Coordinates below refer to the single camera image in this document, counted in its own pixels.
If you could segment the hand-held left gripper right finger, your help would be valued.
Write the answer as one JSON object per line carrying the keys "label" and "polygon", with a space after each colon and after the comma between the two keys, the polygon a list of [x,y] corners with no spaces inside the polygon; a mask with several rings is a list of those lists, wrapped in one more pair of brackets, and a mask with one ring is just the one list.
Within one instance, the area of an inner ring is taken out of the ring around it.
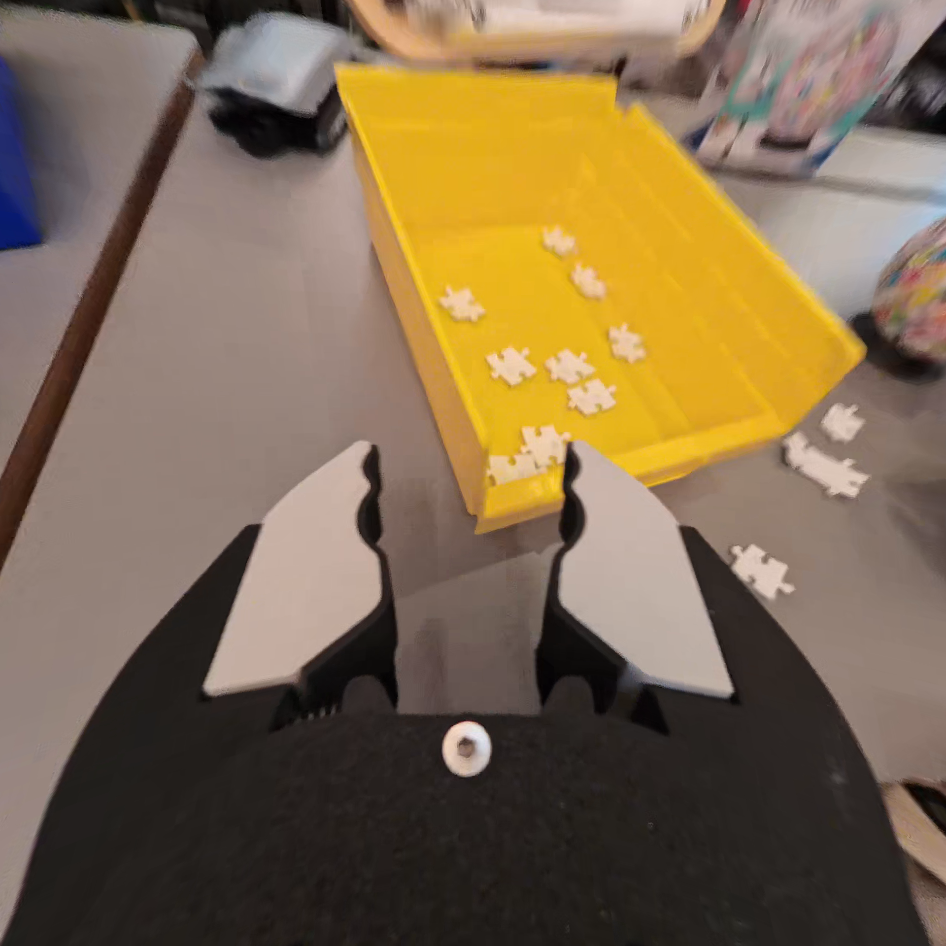
{"label": "hand-held left gripper right finger", "polygon": [[736,689],[675,516],[589,443],[570,443],[536,675],[585,681],[595,711],[648,688],[731,701]]}

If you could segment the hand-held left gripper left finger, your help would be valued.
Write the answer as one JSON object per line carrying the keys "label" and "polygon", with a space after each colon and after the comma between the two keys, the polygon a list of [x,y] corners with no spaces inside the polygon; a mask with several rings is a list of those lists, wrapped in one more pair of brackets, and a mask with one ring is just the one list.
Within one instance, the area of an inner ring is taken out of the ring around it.
{"label": "hand-held left gripper left finger", "polygon": [[211,698],[290,687],[309,711],[373,677],[393,707],[396,610],[382,535],[380,455],[351,444],[264,516],[203,681]]}

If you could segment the white double jigsaw piece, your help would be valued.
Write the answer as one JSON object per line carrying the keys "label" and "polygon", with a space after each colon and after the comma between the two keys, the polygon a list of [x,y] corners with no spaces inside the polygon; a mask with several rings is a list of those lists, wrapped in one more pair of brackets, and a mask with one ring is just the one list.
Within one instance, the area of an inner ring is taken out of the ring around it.
{"label": "white double jigsaw piece", "polygon": [[798,475],[809,479],[829,498],[858,498],[869,481],[852,459],[838,459],[814,446],[802,432],[793,432],[781,441],[783,461]]}

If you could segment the group of white jigsaw pieces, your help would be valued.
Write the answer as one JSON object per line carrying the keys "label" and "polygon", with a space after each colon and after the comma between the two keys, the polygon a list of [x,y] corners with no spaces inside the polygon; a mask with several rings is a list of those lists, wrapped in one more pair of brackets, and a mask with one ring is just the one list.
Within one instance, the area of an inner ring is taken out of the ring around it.
{"label": "group of white jigsaw pieces", "polygon": [[[577,251],[574,234],[559,225],[544,228],[541,243],[546,252],[558,259],[569,259]],[[603,301],[607,297],[605,281],[591,266],[574,263],[570,280],[575,290],[586,300]],[[445,286],[438,302],[457,323],[476,324],[486,315],[483,304],[467,287],[454,289]],[[644,361],[648,354],[643,337],[631,331],[626,324],[609,327],[608,344],[611,355],[627,364]],[[509,388],[516,388],[538,374],[537,366],[530,361],[529,349],[525,347],[507,346],[486,354],[484,360],[491,378]],[[596,368],[587,361],[585,353],[564,348],[551,355],[544,366],[551,381],[566,385],[568,408],[577,410],[584,417],[593,417],[616,407],[616,387],[605,384],[598,377]],[[572,440],[570,433],[559,432],[553,425],[525,427],[521,430],[521,438],[522,445],[518,453],[488,457],[487,476],[493,485],[502,486],[530,479],[550,467],[562,466]]]}

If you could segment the black ball stand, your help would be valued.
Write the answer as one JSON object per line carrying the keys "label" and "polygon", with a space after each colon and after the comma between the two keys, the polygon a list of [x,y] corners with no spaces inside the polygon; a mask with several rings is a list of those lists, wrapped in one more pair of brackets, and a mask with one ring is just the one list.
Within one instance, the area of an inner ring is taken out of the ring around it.
{"label": "black ball stand", "polygon": [[943,364],[906,355],[883,337],[869,312],[853,316],[847,325],[865,345],[867,361],[892,378],[916,385],[931,384],[944,378]]}

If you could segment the colourful puzzle ball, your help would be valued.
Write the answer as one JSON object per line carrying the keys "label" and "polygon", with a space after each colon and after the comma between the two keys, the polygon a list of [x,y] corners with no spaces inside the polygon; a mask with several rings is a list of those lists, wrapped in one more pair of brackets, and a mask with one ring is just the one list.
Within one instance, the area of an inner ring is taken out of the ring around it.
{"label": "colourful puzzle ball", "polygon": [[881,337],[907,358],[945,361],[945,219],[909,238],[883,269],[870,306]]}

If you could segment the yellow box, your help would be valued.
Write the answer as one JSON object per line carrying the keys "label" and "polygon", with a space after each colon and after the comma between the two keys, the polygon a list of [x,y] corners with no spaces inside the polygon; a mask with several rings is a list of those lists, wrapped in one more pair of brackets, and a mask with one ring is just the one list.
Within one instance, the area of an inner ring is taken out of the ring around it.
{"label": "yellow box", "polygon": [[[560,467],[495,486],[490,455],[553,425],[657,485],[792,430],[865,357],[858,338],[795,275],[728,195],[612,80],[436,73],[348,65],[348,115],[372,246],[480,535],[552,514]],[[559,225],[569,259],[546,252]],[[608,288],[583,298],[574,263]],[[453,321],[445,286],[486,309]],[[643,337],[615,359],[608,329]],[[527,348],[538,374],[516,388],[486,354]],[[544,362],[585,353],[617,389],[584,417]]]}

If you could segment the grey black device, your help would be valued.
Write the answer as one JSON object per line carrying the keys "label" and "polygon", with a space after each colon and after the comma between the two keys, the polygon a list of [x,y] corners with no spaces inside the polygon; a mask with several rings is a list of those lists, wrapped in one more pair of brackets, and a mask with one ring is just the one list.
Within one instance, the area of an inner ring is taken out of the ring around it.
{"label": "grey black device", "polygon": [[342,28],[281,11],[225,29],[196,78],[214,128],[256,159],[337,148],[347,117],[336,66],[354,59]]}

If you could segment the blue plastic bin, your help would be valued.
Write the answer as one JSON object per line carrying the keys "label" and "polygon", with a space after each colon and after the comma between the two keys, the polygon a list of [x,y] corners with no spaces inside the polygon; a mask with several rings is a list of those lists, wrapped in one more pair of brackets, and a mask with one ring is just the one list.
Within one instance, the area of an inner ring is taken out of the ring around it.
{"label": "blue plastic bin", "polygon": [[41,244],[30,157],[19,111],[19,86],[1,60],[1,251]]}

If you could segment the colourful cardboard toy box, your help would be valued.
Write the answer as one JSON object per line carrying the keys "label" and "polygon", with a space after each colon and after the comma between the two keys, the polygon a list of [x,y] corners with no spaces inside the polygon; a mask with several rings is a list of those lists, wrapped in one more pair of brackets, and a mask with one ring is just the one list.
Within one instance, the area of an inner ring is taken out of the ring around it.
{"label": "colourful cardboard toy box", "polygon": [[809,179],[944,16],[943,1],[750,2],[688,147],[708,168]]}

